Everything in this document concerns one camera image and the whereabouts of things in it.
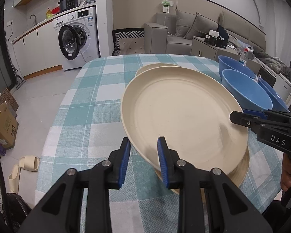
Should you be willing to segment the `person right hand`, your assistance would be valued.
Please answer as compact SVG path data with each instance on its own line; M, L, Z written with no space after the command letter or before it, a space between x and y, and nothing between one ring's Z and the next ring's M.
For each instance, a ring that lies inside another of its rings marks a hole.
M280 185L283 191L291 187L291 160L287 154L283 155Z

